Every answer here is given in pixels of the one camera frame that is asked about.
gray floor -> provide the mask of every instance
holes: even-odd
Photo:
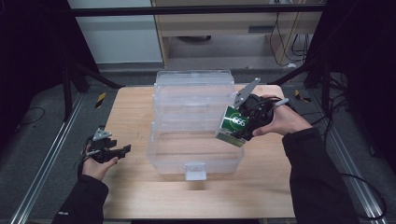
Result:
[[[252,36],[212,36],[209,41],[196,39],[174,38],[169,53],[167,70],[191,69],[231,69],[236,83],[248,83],[254,77],[260,77],[262,83],[276,80],[286,75],[292,68],[278,65],[274,60],[268,42],[262,35]],[[122,73],[103,73],[104,76],[120,84],[152,85],[155,82],[156,71],[139,69],[139,71],[125,71]],[[294,99],[294,91],[299,90],[303,97],[316,99],[320,88],[305,90],[301,85],[304,75],[294,78],[282,89],[284,94],[293,99],[300,114],[308,121],[319,119],[319,107],[315,103],[308,103]],[[76,182],[74,167],[78,153],[90,134],[98,125],[106,124],[112,103],[117,90],[111,90],[95,80],[89,78],[91,90],[82,95],[82,103],[70,131],[60,152],[48,173],[46,181],[34,199],[35,203],[28,210],[28,222],[47,223],[61,206],[70,189]],[[105,91],[106,98],[100,108],[94,108],[98,95]],[[332,91],[332,97],[340,93]],[[74,92],[74,99],[81,94]],[[46,155],[62,128],[64,115],[62,86],[39,93],[32,102],[32,107],[45,110],[44,116],[28,125],[22,125],[20,130],[2,151],[0,160],[0,223],[8,223],[23,198],[35,180],[35,175],[46,159]],[[33,121],[43,115],[42,109],[28,111],[23,122]],[[349,162],[357,167],[361,176],[375,185],[382,193],[389,207],[386,220],[377,223],[396,223],[396,176],[382,159],[372,157],[369,146],[358,129],[353,116],[342,107],[333,115],[334,125],[329,137],[327,149],[340,172],[347,172],[348,167],[343,158],[341,147],[346,149],[350,156]],[[317,126],[324,132],[325,123]],[[356,193],[356,184],[347,181],[357,210],[364,213],[359,193]],[[269,223],[285,223],[284,219],[270,219]]]

black pole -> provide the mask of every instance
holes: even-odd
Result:
[[[235,6],[188,6],[188,7],[114,7],[75,8],[71,10],[50,10],[50,15],[74,17],[98,16],[141,16],[175,14],[216,14],[216,13],[258,13],[258,12],[315,12],[324,11],[325,4],[290,5],[235,5]]]

wooden table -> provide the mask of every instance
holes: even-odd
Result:
[[[105,218],[294,217],[290,164],[282,136],[276,133],[247,142],[245,158],[233,174],[208,174],[206,181],[158,175],[146,158],[153,91],[153,87],[120,89],[109,115],[106,130],[118,140],[118,147],[131,144],[132,151],[104,179],[110,188]],[[257,86],[254,93],[283,97],[278,86]]]

